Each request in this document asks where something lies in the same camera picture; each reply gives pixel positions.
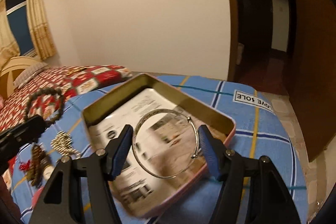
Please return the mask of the beige curtain panel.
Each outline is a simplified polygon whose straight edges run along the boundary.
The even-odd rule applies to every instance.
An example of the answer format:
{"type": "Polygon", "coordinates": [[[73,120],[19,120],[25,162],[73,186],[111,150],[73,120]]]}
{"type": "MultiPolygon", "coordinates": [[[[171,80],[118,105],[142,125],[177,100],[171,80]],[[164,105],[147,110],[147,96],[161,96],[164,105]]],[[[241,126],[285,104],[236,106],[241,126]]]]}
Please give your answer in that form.
{"type": "Polygon", "coordinates": [[[44,0],[26,0],[27,22],[35,51],[41,60],[56,54],[44,0]]]}
{"type": "Polygon", "coordinates": [[[0,1],[0,68],[12,57],[20,55],[19,45],[11,31],[6,11],[6,0],[0,1]]]}

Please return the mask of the beige curtain right panel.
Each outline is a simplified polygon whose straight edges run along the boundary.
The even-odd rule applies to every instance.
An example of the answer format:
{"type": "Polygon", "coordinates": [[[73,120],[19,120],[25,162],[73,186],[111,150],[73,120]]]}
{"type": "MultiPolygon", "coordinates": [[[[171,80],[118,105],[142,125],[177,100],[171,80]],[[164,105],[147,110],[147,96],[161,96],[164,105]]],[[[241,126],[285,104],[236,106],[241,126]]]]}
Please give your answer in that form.
{"type": "Polygon", "coordinates": [[[56,54],[44,0],[26,0],[27,22],[35,51],[41,60],[56,54]]]}

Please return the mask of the brown wooden door frame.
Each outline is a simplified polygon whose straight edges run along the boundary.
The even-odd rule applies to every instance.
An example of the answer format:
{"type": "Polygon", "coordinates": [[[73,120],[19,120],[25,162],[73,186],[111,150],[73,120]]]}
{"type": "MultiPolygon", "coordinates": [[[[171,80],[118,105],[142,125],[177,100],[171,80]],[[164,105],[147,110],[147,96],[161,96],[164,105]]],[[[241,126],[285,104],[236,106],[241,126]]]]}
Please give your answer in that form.
{"type": "Polygon", "coordinates": [[[238,0],[229,0],[230,3],[230,23],[231,23],[231,41],[230,41],[230,60],[228,67],[227,80],[233,82],[236,72],[236,59],[238,52],[238,0]]]}

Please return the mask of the gold watch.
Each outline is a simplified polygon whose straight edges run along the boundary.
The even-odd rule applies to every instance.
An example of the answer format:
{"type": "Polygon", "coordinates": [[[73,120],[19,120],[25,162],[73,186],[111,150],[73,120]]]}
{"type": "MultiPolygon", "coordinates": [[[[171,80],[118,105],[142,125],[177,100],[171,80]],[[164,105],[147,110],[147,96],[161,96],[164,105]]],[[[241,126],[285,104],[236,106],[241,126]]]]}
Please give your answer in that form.
{"type": "Polygon", "coordinates": [[[55,169],[49,155],[45,155],[44,158],[41,159],[41,169],[43,178],[48,180],[55,169]]]}

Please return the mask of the cream wooden headboard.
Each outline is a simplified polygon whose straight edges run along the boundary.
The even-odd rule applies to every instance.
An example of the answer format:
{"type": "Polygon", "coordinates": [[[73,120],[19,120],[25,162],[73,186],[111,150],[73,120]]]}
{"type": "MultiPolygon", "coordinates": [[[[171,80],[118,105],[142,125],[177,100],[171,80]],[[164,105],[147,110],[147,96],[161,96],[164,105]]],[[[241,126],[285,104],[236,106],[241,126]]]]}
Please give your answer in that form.
{"type": "Polygon", "coordinates": [[[0,92],[4,100],[7,100],[14,92],[14,80],[30,65],[40,63],[37,59],[26,56],[11,58],[1,70],[0,92]]]}

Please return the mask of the brown wooden door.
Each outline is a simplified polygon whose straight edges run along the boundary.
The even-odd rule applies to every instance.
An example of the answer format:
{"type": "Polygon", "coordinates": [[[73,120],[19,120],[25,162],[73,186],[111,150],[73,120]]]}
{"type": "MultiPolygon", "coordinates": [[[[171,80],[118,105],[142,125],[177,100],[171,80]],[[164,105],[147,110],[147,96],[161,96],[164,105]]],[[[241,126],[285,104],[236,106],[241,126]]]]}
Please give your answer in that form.
{"type": "Polygon", "coordinates": [[[296,11],[288,92],[313,161],[335,136],[335,3],[296,0],[296,11]]]}

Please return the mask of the window with blue glass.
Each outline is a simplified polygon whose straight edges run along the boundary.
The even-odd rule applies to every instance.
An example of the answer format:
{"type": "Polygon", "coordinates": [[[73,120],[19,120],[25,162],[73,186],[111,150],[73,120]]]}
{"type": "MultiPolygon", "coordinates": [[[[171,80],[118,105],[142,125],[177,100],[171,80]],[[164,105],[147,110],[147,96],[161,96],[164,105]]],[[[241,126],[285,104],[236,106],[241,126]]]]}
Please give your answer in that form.
{"type": "Polygon", "coordinates": [[[26,4],[26,0],[6,0],[6,12],[20,55],[34,57],[36,51],[30,36],[26,4]]]}

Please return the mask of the beige curtain left panel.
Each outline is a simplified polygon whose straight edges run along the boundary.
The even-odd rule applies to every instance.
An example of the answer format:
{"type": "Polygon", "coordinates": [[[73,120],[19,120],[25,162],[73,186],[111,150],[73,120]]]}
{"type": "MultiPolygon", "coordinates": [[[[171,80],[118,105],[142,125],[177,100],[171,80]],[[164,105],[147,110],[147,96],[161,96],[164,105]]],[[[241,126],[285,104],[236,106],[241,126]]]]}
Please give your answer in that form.
{"type": "Polygon", "coordinates": [[[19,45],[11,31],[6,11],[6,0],[0,1],[0,68],[12,57],[20,55],[19,45]]]}

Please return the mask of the blue plaid towel blanket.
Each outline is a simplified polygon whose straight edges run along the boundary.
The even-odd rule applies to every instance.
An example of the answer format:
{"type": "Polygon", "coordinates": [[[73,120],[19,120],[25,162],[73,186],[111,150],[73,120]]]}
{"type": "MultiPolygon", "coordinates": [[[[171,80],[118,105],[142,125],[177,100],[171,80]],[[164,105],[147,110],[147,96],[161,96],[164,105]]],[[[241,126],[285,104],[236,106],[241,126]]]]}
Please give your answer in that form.
{"type": "MultiPolygon", "coordinates": [[[[306,183],[293,143],[270,103],[262,109],[247,102],[248,99],[266,102],[260,92],[248,85],[201,76],[161,76],[160,80],[232,117],[236,122],[236,133],[230,147],[246,157],[269,156],[289,189],[301,222],[307,221],[306,183]]],[[[110,90],[110,86],[100,88],[67,101],[62,119],[51,126],[40,139],[41,145],[53,161],[59,158],[59,154],[52,150],[50,143],[59,131],[71,134],[73,146],[83,156],[91,154],[92,148],[84,131],[81,111],[110,90]]],[[[145,219],[145,222],[207,223],[220,188],[220,184],[213,179],[201,180],[184,199],[165,214],[145,219]]]]}

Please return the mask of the striped pillow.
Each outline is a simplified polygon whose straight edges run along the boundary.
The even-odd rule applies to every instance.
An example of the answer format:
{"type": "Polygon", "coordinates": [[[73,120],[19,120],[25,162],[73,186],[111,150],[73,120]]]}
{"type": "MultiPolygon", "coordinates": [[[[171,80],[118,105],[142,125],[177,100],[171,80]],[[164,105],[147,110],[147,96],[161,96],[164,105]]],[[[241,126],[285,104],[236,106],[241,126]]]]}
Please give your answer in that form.
{"type": "Polygon", "coordinates": [[[15,88],[21,88],[42,71],[49,68],[47,63],[36,63],[26,68],[14,81],[15,88]]]}

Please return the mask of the red patterned quilt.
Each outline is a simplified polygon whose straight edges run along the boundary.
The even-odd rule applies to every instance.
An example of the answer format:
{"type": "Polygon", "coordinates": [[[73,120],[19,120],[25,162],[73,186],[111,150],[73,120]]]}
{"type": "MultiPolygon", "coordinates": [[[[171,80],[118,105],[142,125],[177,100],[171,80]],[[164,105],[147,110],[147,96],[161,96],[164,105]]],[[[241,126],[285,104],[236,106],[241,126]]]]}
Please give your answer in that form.
{"type": "Polygon", "coordinates": [[[60,88],[69,100],[131,77],[131,70],[120,65],[49,67],[21,88],[14,88],[7,100],[1,96],[1,131],[23,122],[29,96],[41,88],[60,88]]]}

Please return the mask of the floral patterned bed sheet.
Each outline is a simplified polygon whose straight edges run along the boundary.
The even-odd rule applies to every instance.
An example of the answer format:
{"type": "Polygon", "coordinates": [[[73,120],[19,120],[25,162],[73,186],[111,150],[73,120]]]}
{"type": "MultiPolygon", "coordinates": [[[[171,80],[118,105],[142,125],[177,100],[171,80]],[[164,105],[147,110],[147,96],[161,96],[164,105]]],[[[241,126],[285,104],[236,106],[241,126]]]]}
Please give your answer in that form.
{"type": "Polygon", "coordinates": [[[321,210],[335,184],[335,138],[315,160],[310,162],[303,134],[289,97],[266,92],[262,95],[271,102],[299,157],[307,186],[309,204],[307,221],[310,222],[321,210]]]}

